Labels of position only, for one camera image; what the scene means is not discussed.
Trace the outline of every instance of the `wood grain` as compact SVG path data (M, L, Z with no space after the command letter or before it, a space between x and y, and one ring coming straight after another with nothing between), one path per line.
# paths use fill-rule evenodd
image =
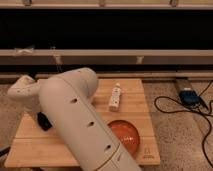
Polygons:
M109 112L108 100L117 82L120 82L124 90L120 109L118 112ZM141 141L139 151L135 155L138 164L157 165L160 163L151 117L140 79L101 79L92 104L106 124L113 120L127 120L137 128ZM78 163L54 128L45 132L31 116L24 114L5 166L75 167Z

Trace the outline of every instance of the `power adapter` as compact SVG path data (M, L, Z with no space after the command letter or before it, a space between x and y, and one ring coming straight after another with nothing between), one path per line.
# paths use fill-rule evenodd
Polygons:
M200 98L193 90L187 78L176 78L175 87L184 106L193 107L200 103Z

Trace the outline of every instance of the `speckled countertop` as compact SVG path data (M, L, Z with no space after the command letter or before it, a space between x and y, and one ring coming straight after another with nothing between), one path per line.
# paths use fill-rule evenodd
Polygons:
M201 92L207 82L192 83L197 92ZM211 171L201 149L201 141L207 130L206 122L190 113L174 115L162 114L153 105L157 96L166 95L177 98L177 92L172 82L144 82L146 99L150 108L156 140L159 147L161 164L159 166L143 167L144 171ZM0 85L0 149L12 143L23 106L6 97L10 85ZM213 86L204 94L205 100L213 99ZM162 101L161 107L176 109L179 106L168 101ZM208 154L213 161L213 135L206 144ZM5 157L0 158L0 171L30 171L31 169L6 169L3 167ZM45 171L80 170L78 168L45 168Z

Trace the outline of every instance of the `black panel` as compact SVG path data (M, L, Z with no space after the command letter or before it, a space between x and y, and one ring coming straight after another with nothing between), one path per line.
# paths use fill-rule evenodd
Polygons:
M213 11L0 10L0 49L213 49Z

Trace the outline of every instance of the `black object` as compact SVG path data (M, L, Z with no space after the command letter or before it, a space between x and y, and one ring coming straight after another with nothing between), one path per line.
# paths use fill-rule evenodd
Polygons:
M2 157L3 155L9 153L10 151L10 147L7 147L5 149L3 149L2 151L0 151L0 157Z
M195 106L200 104L200 99L194 90L181 91L179 97L184 106Z
M39 126L44 131L47 131L48 129L50 129L52 127L52 125L49 122L49 120L47 119L46 115L44 115L41 112L37 113L37 121L38 121Z

